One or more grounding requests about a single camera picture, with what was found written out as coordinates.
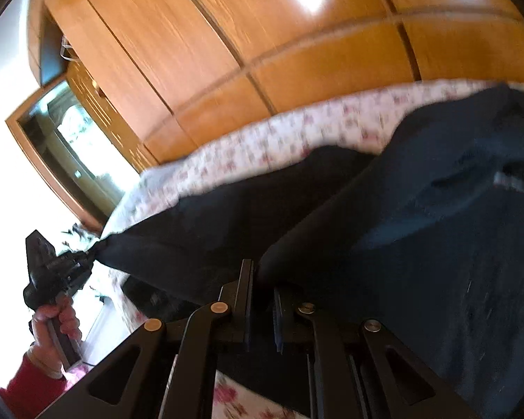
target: triangular cutout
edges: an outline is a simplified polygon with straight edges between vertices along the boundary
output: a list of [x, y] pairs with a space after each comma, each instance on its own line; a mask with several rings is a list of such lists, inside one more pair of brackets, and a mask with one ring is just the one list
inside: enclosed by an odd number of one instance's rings
[[395, 349], [386, 350], [386, 359], [390, 365], [400, 395], [408, 405], [413, 405], [435, 395], [433, 388], [419, 376]]
[[93, 380], [88, 387], [89, 394], [106, 403], [118, 404], [138, 356], [140, 347], [132, 345], [109, 369]]

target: black fabric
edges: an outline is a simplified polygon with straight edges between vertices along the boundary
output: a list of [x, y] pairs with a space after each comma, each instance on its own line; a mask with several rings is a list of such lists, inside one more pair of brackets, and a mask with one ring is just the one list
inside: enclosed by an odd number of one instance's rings
[[[98, 260], [200, 305], [259, 259], [257, 295], [289, 280], [339, 319], [379, 318], [485, 419], [509, 417], [524, 403], [524, 93], [423, 107], [362, 156], [320, 148], [183, 199]], [[300, 359], [261, 344], [268, 318], [255, 351], [219, 368], [306, 414]]]

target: floral pattern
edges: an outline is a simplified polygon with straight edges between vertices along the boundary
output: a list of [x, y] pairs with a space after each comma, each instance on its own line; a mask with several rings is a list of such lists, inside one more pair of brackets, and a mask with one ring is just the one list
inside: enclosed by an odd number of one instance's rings
[[[181, 197], [203, 194], [218, 185], [282, 169], [312, 149], [338, 145], [380, 154], [403, 117], [417, 107], [460, 99], [493, 83], [437, 80], [394, 85], [331, 99], [249, 124], [213, 140], [185, 160], [148, 169], [111, 215], [103, 236], [175, 206]], [[513, 85], [524, 88], [524, 85]], [[123, 294], [127, 274], [95, 263], [91, 281], [110, 296], [131, 331], [146, 317]], [[218, 373], [213, 419], [298, 419]]]

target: wrist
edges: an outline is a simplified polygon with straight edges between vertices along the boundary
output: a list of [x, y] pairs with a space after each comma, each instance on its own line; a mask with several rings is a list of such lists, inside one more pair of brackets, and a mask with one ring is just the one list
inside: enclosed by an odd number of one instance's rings
[[27, 350], [29, 361], [49, 378], [60, 379], [62, 375], [62, 362], [51, 357], [49, 352], [38, 345], [32, 345]]

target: person's hand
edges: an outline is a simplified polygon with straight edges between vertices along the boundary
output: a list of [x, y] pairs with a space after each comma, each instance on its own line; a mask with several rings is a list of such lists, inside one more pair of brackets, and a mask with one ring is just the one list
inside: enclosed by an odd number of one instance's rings
[[62, 361], [49, 335], [47, 321], [58, 316], [61, 323], [60, 332], [73, 340], [81, 339], [81, 331], [78, 329], [80, 321], [76, 318], [76, 311], [72, 307], [72, 302], [72, 298], [64, 296], [55, 306], [40, 306], [31, 321], [35, 338], [35, 343], [30, 349], [31, 354], [51, 372], [59, 373], [62, 368]]

